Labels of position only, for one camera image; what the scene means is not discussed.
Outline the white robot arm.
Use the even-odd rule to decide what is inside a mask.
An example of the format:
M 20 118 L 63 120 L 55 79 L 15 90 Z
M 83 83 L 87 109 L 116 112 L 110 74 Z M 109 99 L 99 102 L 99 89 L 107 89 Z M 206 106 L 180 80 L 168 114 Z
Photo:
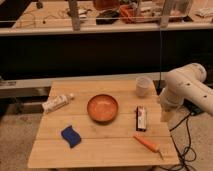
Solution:
M 169 121 L 185 99 L 213 117 L 213 89 L 204 84 L 206 77 L 207 72 L 199 63 L 167 72 L 164 77 L 166 86 L 159 95 L 161 120 Z

